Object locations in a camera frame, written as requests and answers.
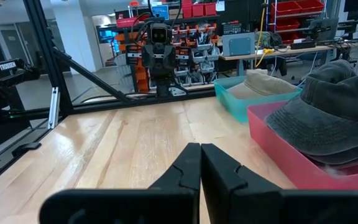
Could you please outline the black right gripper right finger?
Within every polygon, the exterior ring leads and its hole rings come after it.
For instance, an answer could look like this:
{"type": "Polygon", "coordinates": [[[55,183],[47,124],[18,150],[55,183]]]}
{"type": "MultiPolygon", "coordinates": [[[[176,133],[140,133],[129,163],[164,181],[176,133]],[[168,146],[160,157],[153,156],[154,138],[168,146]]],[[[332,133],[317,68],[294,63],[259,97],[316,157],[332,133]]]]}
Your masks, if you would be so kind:
{"type": "Polygon", "coordinates": [[[282,189],[214,144],[201,152],[211,223],[358,223],[358,190],[282,189]]]}

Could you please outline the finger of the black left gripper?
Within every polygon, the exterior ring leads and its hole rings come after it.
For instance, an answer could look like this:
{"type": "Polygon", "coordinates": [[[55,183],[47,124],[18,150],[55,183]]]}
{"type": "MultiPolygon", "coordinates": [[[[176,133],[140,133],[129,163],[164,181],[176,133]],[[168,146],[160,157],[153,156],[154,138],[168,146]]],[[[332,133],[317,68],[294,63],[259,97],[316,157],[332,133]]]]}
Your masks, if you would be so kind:
{"type": "Polygon", "coordinates": [[[163,96],[170,96],[171,71],[165,69],[163,76],[163,96]]]}
{"type": "Polygon", "coordinates": [[[163,70],[158,69],[155,71],[155,84],[157,96],[160,97],[163,95],[163,70]]]}

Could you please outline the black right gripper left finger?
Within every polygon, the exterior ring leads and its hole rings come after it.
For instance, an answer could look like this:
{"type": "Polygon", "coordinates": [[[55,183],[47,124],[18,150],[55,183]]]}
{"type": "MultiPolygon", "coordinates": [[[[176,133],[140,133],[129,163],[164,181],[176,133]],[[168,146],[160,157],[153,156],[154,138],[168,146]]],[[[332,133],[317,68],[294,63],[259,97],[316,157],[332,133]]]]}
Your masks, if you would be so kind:
{"type": "Polygon", "coordinates": [[[146,189],[68,189],[42,204],[40,223],[198,223],[201,146],[189,143],[146,189]]]}

